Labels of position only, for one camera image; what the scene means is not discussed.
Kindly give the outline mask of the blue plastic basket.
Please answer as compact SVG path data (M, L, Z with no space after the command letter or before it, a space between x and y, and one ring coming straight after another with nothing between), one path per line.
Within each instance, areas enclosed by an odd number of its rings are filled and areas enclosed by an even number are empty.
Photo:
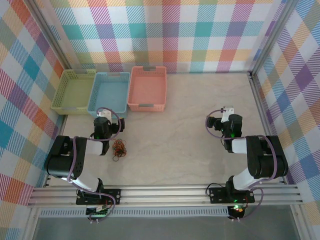
M127 117L130 85L129 72L97 72L94 77L87 112L94 118L100 107L113 110L120 118Z

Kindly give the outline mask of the green plastic basket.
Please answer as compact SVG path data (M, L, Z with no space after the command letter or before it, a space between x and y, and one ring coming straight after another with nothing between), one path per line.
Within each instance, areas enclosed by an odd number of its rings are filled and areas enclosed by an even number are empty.
M59 115L87 115L95 75L95 69L64 70L50 108Z

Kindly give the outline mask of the pink plastic basket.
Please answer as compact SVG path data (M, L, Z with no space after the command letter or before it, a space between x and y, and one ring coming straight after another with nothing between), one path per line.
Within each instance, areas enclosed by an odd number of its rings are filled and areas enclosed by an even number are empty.
M167 69L164 66L134 66L127 104L133 112L163 112L167 99Z

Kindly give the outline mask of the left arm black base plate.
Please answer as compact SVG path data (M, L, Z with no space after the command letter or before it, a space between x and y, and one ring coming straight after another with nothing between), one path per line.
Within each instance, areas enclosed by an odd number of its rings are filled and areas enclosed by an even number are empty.
M103 189L101 191L104 194L108 194L115 199L115 204L120 204L121 189ZM105 195L92 194L81 190L76 191L76 205L112 205L113 200Z

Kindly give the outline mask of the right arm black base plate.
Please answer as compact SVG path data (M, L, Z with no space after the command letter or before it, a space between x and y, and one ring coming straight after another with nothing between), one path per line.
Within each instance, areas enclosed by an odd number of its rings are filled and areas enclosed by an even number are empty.
M211 204L246 204L255 202L254 193L252 191L228 191L225 187L209 188L209 197Z

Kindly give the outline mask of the aluminium mounting rail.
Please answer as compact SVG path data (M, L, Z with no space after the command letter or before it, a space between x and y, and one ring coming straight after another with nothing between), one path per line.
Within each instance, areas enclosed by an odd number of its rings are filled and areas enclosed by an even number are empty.
M107 189L121 189L120 203L117 207L200 207L210 206L206 185L106 185ZM296 185L267 183L260 186L263 193L256 189L253 194L257 205L301 205L302 196ZM57 185L35 188L28 207L66 208L76 206L76 189L72 186Z

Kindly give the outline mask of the aluminium frame post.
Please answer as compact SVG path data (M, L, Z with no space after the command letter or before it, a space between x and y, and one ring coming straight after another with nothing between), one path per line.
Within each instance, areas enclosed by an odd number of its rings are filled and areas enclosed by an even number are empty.
M272 47L280 36L282 30L284 29L288 19L290 18L293 10L295 9L299 0L286 0L282 11L279 13L277 21L273 24L271 28L270 35L266 39L265 45L263 46L260 54L258 55L256 61L254 62L253 68L250 71L250 75L254 76L258 73L260 68L263 66L268 54L271 52Z
M70 65L67 57L62 51L58 40L55 38L50 25L47 23L46 19L44 18L40 8L38 7L36 0L23 0L25 5L27 6L28 10L30 11L31 15L35 19L36 23L38 24L39 28L41 29L44 37L48 41L49 45L53 49L54 53L56 54L58 60L60 61L61 65L64 69L71 69L72 66Z

